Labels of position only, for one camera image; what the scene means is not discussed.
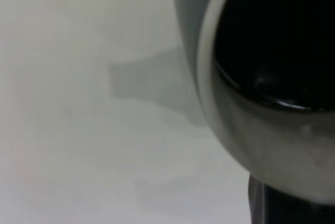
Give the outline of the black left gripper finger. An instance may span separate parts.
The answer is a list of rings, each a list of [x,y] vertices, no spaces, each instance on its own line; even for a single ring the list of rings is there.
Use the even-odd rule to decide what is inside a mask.
[[[334,224],[334,205],[311,203],[249,177],[252,224]]]

